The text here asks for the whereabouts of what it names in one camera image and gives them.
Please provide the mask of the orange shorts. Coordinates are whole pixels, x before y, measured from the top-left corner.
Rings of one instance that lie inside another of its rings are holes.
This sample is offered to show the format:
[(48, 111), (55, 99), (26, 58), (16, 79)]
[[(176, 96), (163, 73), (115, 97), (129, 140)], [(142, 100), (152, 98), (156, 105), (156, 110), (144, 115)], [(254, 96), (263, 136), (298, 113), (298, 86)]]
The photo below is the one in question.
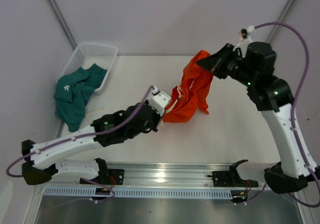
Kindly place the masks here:
[(200, 50), (185, 66), (180, 85), (172, 89), (171, 102), (165, 109), (164, 122), (186, 123), (197, 110), (209, 114), (206, 101), (214, 76), (197, 65), (197, 61), (209, 56), (209, 52)]

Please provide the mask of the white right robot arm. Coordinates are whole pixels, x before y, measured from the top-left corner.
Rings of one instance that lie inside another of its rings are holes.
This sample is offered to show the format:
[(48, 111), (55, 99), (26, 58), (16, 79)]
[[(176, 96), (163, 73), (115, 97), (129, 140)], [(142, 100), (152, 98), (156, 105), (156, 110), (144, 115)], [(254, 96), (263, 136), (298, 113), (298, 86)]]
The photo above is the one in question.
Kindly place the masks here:
[(291, 124), (294, 97), (288, 83), (273, 74), (276, 55), (265, 42), (250, 43), (245, 55), (228, 43), (196, 63), (219, 79), (231, 77), (247, 87), (247, 95), (267, 122), (280, 156), (277, 163), (254, 163), (246, 159), (233, 163), (229, 167), (229, 182), (239, 186), (252, 180), (266, 183), (277, 194), (289, 194), (318, 179), (320, 168), (305, 142), (295, 139), (296, 128)]

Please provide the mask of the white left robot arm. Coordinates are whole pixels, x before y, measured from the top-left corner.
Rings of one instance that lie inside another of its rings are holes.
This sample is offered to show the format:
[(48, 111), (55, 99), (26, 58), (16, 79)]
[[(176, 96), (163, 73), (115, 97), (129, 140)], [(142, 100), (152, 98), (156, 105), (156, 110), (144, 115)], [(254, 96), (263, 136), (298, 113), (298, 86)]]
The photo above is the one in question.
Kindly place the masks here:
[(146, 100), (127, 110), (106, 114), (65, 138), (45, 143), (25, 140), (21, 144), (25, 160), (21, 166), (22, 177), (32, 186), (54, 178), (79, 179), (81, 184), (95, 182), (107, 185), (111, 177), (105, 160), (74, 161), (68, 158), (91, 149), (124, 143), (141, 133), (156, 132), (164, 113), (164, 104)]

